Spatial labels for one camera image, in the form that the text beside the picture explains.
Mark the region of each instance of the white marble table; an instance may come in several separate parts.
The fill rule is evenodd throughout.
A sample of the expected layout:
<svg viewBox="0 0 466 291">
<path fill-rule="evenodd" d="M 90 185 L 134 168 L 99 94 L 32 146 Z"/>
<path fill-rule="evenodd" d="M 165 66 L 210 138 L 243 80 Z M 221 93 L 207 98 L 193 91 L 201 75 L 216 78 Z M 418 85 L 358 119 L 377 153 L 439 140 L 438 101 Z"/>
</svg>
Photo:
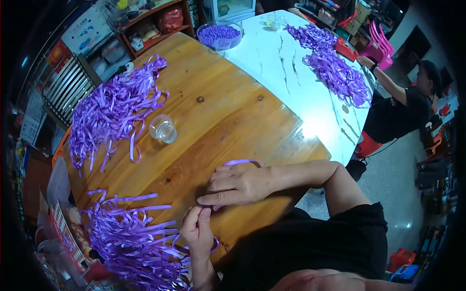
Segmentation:
<svg viewBox="0 0 466 291">
<path fill-rule="evenodd" d="M 308 22 L 288 11 L 279 10 L 241 22 L 245 35 L 241 43 L 225 51 L 225 57 L 277 96 L 307 125 L 305 134 L 317 136 L 332 155 L 332 161 L 348 164 L 363 130 L 368 109 L 347 107 L 318 81 L 302 58 L 304 49 L 282 26 L 271 31 L 265 26 L 269 14 L 283 16 L 294 27 Z M 342 57 L 349 65 L 353 63 Z M 362 72 L 361 66 L 354 66 Z M 372 95 L 373 88 L 366 78 Z"/>
</svg>

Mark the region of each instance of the refrigerator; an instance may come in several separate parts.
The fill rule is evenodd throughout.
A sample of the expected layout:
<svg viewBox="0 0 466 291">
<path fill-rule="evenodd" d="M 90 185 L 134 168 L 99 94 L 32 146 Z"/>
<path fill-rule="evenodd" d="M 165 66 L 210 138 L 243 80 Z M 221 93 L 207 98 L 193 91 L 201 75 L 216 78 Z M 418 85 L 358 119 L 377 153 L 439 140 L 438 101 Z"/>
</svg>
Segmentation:
<svg viewBox="0 0 466 291">
<path fill-rule="evenodd" d="M 240 22 L 255 16 L 256 0 L 205 0 L 204 10 L 210 20 Z"/>
</svg>

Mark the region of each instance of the hand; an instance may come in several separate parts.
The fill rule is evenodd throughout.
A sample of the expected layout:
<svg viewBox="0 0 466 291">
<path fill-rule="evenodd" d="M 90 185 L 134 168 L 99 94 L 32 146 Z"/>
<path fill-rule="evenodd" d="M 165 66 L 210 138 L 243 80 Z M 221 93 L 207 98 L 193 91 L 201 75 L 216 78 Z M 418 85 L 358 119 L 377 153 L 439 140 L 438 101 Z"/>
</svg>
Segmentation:
<svg viewBox="0 0 466 291">
<path fill-rule="evenodd" d="M 359 57 L 357 57 L 356 60 L 361 66 L 368 67 L 369 69 L 373 65 L 375 65 L 375 63 L 373 61 L 371 61 L 368 57 L 359 56 Z"/>
<path fill-rule="evenodd" d="M 181 219 L 179 234 L 186 240 L 193 259 L 208 259 L 213 245 L 210 208 L 194 206 Z"/>
<path fill-rule="evenodd" d="M 215 194 L 198 198 L 202 205 L 213 205 L 216 211 L 223 205 L 247 205 L 260 201 L 277 191 L 278 180 L 271 167 L 246 168 L 244 165 L 224 166 L 215 169 L 210 177 L 207 192 Z"/>
</svg>

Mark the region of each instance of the black shirt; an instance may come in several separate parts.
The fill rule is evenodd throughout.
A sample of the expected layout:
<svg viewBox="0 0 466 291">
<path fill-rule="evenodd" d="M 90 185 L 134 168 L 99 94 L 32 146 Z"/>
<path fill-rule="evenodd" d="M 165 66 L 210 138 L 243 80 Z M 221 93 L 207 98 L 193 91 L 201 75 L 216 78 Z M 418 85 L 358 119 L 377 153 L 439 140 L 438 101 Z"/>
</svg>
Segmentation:
<svg viewBox="0 0 466 291">
<path fill-rule="evenodd" d="M 240 240 L 223 270 L 221 290 L 270 290 L 289 273 L 334 269 L 383 279 L 387 222 L 379 203 L 359 205 L 328 221 L 287 220 Z"/>
<path fill-rule="evenodd" d="M 295 4 L 299 4 L 299 0 L 265 0 L 261 1 L 260 4 L 262 5 L 264 12 L 267 13 L 294 8 Z"/>
<path fill-rule="evenodd" d="M 393 97 L 373 103 L 363 130 L 374 141 L 387 143 L 425 126 L 433 114 L 429 97 L 412 86 L 406 89 L 406 103 Z"/>
</svg>

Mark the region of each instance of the black cap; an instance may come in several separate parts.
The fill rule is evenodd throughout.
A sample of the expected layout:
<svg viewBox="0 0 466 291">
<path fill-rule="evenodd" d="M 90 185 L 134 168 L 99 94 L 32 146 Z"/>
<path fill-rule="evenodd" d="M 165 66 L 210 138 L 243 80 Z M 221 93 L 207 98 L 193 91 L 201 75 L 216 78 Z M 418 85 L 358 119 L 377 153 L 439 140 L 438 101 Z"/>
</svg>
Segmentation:
<svg viewBox="0 0 466 291">
<path fill-rule="evenodd" d="M 436 94 L 438 98 L 442 98 L 442 81 L 437 66 L 433 62 L 427 60 L 421 61 L 419 66 L 427 72 L 427 78 L 433 83 L 432 94 Z"/>
</svg>

